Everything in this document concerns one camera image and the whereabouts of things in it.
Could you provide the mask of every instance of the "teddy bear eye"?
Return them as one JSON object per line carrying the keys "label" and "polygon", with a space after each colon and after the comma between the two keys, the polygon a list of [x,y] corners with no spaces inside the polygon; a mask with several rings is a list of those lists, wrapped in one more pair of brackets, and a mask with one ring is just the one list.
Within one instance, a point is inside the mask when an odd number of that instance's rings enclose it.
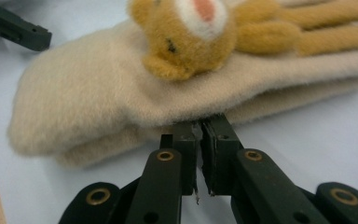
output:
{"label": "teddy bear eye", "polygon": [[170,51],[172,53],[176,53],[176,47],[173,44],[172,40],[167,39],[167,44],[168,44],[168,51]]}

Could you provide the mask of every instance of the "teddy bear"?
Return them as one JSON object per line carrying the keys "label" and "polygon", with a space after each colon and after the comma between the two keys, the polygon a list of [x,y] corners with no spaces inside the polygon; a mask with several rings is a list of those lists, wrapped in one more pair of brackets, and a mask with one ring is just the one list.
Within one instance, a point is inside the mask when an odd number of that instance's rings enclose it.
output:
{"label": "teddy bear", "polygon": [[130,0],[129,12],[148,42],[145,68],[166,80],[217,70],[234,49],[255,55],[294,50],[298,56],[358,49],[358,25],[335,27],[358,21],[358,0],[294,8],[275,0],[234,8],[221,0]]}

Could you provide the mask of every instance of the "fleece fabric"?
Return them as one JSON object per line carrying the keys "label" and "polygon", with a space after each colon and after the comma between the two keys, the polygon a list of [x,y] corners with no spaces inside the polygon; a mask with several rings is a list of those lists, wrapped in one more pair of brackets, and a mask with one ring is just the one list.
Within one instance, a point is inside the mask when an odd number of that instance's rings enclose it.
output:
{"label": "fleece fabric", "polygon": [[19,82],[8,128],[13,149],[85,166],[182,120],[226,113],[245,122],[358,89],[358,50],[306,58],[234,51],[220,70],[184,82],[151,76],[146,52],[142,30],[124,21],[42,53]]}

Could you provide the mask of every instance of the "tabletop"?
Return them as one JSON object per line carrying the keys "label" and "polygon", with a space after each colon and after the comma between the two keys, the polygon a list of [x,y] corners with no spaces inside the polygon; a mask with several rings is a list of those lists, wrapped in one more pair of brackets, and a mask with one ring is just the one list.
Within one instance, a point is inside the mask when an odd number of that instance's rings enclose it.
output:
{"label": "tabletop", "polygon": [[[48,28],[51,47],[128,18],[125,0],[0,0],[0,6]],[[158,142],[82,169],[52,158],[16,154],[7,140],[17,84],[38,52],[0,38],[0,201],[7,223],[58,223],[65,207],[89,184],[123,187],[139,177]],[[267,152],[292,181],[315,192],[337,181],[358,189],[358,91],[235,127],[245,147]],[[183,197],[182,223],[235,223],[228,197],[210,197],[198,170],[200,205]]]}

